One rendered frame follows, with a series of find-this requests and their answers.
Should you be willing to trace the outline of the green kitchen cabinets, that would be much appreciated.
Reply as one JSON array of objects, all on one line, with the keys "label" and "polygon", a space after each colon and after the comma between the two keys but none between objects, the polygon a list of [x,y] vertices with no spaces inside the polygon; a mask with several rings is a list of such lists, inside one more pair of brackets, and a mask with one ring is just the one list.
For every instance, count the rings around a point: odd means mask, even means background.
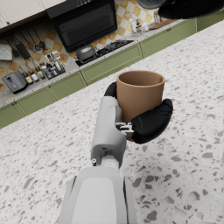
[{"label": "green kitchen cabinets", "polygon": [[50,80],[40,80],[19,94],[0,94],[0,129],[175,44],[196,31],[197,22],[194,19],[176,20],[141,36],[130,37],[129,44],[84,66],[71,62],[65,73]]}]

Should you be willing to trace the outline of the white oven mitt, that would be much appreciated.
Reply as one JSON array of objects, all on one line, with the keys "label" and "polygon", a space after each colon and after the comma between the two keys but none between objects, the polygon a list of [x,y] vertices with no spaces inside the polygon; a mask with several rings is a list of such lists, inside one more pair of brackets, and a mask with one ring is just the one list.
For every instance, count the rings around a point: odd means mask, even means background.
[{"label": "white oven mitt", "polygon": [[0,44],[0,60],[12,60],[12,51],[9,45]]}]

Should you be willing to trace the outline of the wooden cutting board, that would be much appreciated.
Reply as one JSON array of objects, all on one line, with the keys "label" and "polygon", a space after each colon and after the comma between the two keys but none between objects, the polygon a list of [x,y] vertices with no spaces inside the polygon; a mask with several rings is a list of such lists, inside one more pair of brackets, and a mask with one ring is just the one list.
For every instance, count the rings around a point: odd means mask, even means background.
[{"label": "wooden cutting board", "polygon": [[165,20],[165,21],[163,21],[161,23],[158,23],[158,24],[153,25],[152,27],[149,28],[149,30],[159,29],[159,28],[161,28],[161,27],[163,27],[165,25],[168,25],[168,24],[170,24],[170,23],[172,23],[174,21],[176,21],[176,20],[175,19],[167,19],[167,20]]}]

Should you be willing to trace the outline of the black toaster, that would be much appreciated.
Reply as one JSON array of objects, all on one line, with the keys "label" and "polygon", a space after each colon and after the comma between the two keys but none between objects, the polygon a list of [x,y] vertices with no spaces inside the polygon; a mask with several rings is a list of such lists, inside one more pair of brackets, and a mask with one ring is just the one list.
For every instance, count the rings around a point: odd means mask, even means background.
[{"label": "black toaster", "polygon": [[5,75],[2,80],[14,95],[28,87],[27,80],[18,70]]}]

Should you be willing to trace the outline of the black range hood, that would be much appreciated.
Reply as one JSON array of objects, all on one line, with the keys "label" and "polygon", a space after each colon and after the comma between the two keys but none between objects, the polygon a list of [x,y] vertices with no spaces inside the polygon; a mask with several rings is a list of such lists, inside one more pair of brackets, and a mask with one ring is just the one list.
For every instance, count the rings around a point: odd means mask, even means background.
[{"label": "black range hood", "polygon": [[117,29],[114,0],[66,0],[46,12],[67,52]]}]

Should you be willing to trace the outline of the grey cooking pot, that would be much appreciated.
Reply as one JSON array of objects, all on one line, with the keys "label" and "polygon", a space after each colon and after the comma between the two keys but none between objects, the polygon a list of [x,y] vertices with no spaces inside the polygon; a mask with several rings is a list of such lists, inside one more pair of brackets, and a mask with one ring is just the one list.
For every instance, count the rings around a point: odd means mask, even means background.
[{"label": "grey cooking pot", "polygon": [[76,50],[77,60],[87,60],[95,55],[96,47],[92,45],[87,45],[86,43],[81,43]]}]

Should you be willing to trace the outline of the black ladle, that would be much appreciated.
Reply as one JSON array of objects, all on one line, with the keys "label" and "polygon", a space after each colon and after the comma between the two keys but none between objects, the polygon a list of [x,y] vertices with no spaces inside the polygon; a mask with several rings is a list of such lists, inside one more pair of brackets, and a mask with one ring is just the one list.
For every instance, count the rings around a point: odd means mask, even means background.
[{"label": "black ladle", "polygon": [[35,31],[35,33],[36,33],[36,35],[37,35],[37,37],[38,37],[38,40],[39,40],[39,46],[40,46],[42,49],[45,49],[45,48],[46,48],[46,44],[45,44],[45,42],[43,42],[43,41],[40,39],[40,37],[39,37],[38,33],[36,32],[36,29],[34,28],[34,26],[32,27],[32,29]]}]

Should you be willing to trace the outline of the black gas stove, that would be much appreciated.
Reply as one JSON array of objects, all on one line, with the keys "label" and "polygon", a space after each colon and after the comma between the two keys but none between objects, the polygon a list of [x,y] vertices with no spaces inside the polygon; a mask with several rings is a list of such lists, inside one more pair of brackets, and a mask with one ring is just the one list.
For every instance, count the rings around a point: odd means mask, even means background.
[{"label": "black gas stove", "polygon": [[87,64],[88,62],[92,61],[92,60],[96,60],[108,53],[111,53],[113,51],[115,51],[116,49],[119,49],[123,46],[126,46],[127,44],[131,43],[131,40],[126,40],[126,39],[123,39],[123,40],[116,40],[115,42],[112,42],[106,46],[104,46],[102,49],[100,50],[97,50],[97,49],[94,49],[94,55],[91,56],[90,58],[88,59],[75,59],[75,63],[81,67],[85,64]]}]

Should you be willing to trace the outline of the black spice rack with bottles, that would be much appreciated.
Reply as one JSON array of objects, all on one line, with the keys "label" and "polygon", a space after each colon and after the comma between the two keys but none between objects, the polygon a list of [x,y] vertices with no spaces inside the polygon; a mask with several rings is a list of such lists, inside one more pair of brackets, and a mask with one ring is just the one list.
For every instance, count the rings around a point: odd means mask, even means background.
[{"label": "black spice rack with bottles", "polygon": [[39,66],[48,80],[63,74],[66,71],[61,57],[57,51],[48,53],[45,56],[45,62],[40,62]]}]

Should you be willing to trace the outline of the white upper cabinets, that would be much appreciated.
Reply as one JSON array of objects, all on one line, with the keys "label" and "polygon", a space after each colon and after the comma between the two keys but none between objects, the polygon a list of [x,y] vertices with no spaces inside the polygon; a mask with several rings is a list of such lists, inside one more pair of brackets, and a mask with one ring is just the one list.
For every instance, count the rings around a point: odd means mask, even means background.
[{"label": "white upper cabinets", "polygon": [[65,0],[0,0],[0,29],[45,11]]}]

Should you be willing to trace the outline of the brown cup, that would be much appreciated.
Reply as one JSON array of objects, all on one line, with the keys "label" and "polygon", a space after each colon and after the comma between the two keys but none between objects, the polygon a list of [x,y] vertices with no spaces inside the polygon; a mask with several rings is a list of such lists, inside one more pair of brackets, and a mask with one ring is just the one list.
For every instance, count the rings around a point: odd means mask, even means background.
[{"label": "brown cup", "polygon": [[162,75],[149,71],[129,71],[117,76],[116,96],[122,121],[131,123],[134,130],[131,141],[144,144],[164,131],[169,119],[163,111],[164,85]]}]

